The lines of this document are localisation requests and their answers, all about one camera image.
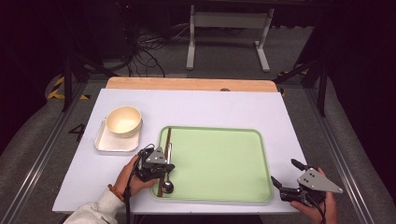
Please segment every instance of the brown chopstick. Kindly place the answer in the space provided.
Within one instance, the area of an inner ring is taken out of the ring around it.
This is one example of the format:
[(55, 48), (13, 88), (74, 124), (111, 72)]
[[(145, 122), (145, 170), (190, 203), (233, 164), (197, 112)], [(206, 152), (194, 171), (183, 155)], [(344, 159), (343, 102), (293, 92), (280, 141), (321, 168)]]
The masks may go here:
[[(166, 136), (165, 151), (163, 153), (167, 160), (168, 160), (169, 143), (171, 141), (171, 133), (172, 133), (172, 128), (168, 128), (168, 135)], [(158, 183), (157, 197), (159, 197), (159, 198), (161, 198), (163, 196), (163, 181), (164, 181), (164, 179), (165, 179), (165, 175), (161, 176), (160, 183)]]

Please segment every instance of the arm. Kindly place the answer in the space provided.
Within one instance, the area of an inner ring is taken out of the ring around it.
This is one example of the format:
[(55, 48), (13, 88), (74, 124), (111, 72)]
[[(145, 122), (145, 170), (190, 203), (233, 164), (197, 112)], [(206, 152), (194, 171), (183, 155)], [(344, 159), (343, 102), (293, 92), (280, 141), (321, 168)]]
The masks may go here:
[[(114, 184), (114, 188), (123, 195), (129, 174), (132, 172), (137, 156), (134, 156), (126, 164)], [(131, 195), (136, 195), (141, 189), (151, 188), (157, 180), (152, 179), (148, 182), (142, 182), (135, 175), (131, 181)], [(104, 194), (95, 203), (86, 203), (79, 207), (65, 223), (117, 223), (115, 216), (124, 206), (124, 203), (110, 190), (105, 190)]]
[[(320, 168), (318, 168), (318, 171), (322, 175), (325, 175)], [(337, 205), (336, 205), (335, 199), (331, 192), (326, 193), (325, 203), (326, 203), (326, 214), (325, 214), (326, 223), (327, 224), (337, 224), (338, 223), (338, 221), (337, 221)], [(321, 217), (317, 208), (308, 207), (308, 206), (306, 206), (302, 203), (299, 203), (299, 202), (291, 202), (290, 205), (293, 206), (294, 208), (296, 208), (297, 210), (299, 210), (301, 213), (303, 213), (307, 217), (309, 217), (312, 221), (312, 224), (321, 223), (322, 217)], [(324, 203), (321, 203), (319, 206), (322, 209), (322, 211), (324, 211), (323, 210)]]

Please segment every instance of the sleeve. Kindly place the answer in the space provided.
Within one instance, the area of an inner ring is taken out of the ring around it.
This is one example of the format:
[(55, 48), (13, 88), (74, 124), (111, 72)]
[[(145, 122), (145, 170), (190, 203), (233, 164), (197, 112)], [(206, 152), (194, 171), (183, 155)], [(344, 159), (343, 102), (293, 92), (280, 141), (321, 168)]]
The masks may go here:
[(124, 203), (110, 190), (106, 190), (95, 203), (86, 203), (79, 207), (64, 223), (118, 223), (117, 212)]

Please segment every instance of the spoon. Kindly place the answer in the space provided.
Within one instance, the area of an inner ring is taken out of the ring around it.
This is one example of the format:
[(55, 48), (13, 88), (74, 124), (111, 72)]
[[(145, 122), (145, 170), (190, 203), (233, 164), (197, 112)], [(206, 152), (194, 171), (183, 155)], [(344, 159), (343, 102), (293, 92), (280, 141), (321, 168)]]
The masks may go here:
[[(169, 144), (169, 148), (168, 148), (168, 159), (167, 159), (167, 164), (171, 163), (171, 151), (172, 151), (172, 143)], [(174, 185), (173, 183), (169, 180), (169, 173), (166, 173), (166, 180), (163, 182), (162, 188), (163, 188), (163, 192), (164, 193), (172, 193), (174, 190)]]

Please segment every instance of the cream-colored bowl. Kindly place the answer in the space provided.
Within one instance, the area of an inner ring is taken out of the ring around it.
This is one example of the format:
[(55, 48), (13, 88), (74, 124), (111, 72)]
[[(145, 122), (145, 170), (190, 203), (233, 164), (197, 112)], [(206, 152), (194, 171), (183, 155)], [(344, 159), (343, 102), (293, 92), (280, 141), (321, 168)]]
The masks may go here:
[(120, 106), (112, 110), (106, 118), (106, 127), (116, 136), (132, 137), (140, 131), (142, 115), (133, 106)]

